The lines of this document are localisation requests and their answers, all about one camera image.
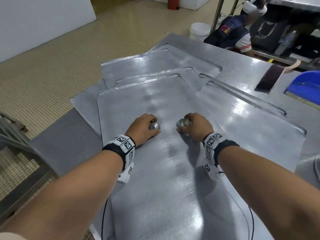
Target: hand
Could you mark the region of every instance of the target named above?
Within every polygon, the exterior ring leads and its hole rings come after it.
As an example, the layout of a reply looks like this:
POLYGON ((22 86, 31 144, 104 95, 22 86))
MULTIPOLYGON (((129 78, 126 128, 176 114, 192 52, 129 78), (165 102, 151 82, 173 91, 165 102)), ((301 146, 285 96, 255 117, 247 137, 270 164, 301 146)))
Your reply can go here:
POLYGON ((150 122, 157 121, 153 114, 143 114, 130 125, 125 135, 130 136, 136 143, 136 147, 147 142, 151 137, 160 134, 161 130, 150 130, 150 122))
POLYGON ((208 134, 214 132, 210 122, 198 113, 188 113, 185 118, 191 121, 191 125, 180 126, 177 131, 189 134, 193 140, 203 142, 208 134))

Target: red stripe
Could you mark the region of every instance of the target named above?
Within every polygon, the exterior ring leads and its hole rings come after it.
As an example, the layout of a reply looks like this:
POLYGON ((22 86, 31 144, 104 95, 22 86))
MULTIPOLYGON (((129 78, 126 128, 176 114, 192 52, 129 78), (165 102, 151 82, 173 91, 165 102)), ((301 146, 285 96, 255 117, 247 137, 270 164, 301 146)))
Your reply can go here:
POLYGON ((243 49, 249 48, 250 46, 251 46, 251 44, 248 44, 246 46, 243 46, 243 47, 239 48, 239 50, 243 50, 243 49))

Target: dark blue vest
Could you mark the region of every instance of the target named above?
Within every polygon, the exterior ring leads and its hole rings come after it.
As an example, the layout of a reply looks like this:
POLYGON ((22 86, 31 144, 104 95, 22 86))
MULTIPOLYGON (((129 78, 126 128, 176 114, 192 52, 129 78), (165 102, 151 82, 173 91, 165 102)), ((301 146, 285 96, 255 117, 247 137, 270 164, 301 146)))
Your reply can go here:
POLYGON ((248 33, 249 30, 245 28, 244 15, 229 16, 204 40, 204 43, 223 49, 235 47, 236 43, 248 33))

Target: blue plastic object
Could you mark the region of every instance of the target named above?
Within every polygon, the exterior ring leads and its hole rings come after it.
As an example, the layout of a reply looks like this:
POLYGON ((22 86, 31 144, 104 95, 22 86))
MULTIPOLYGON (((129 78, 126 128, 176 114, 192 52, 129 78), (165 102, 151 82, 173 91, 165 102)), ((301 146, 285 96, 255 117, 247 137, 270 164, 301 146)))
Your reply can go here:
POLYGON ((286 92, 320 105, 320 71, 301 73, 287 87, 286 92))

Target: blue dustpan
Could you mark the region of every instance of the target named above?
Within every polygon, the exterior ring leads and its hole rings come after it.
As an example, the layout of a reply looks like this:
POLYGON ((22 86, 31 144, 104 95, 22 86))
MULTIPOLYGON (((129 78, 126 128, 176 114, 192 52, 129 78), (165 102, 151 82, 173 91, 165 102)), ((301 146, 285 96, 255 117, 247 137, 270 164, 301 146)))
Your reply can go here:
POLYGON ((301 73, 287 87, 285 94, 320 109, 320 71, 301 73))

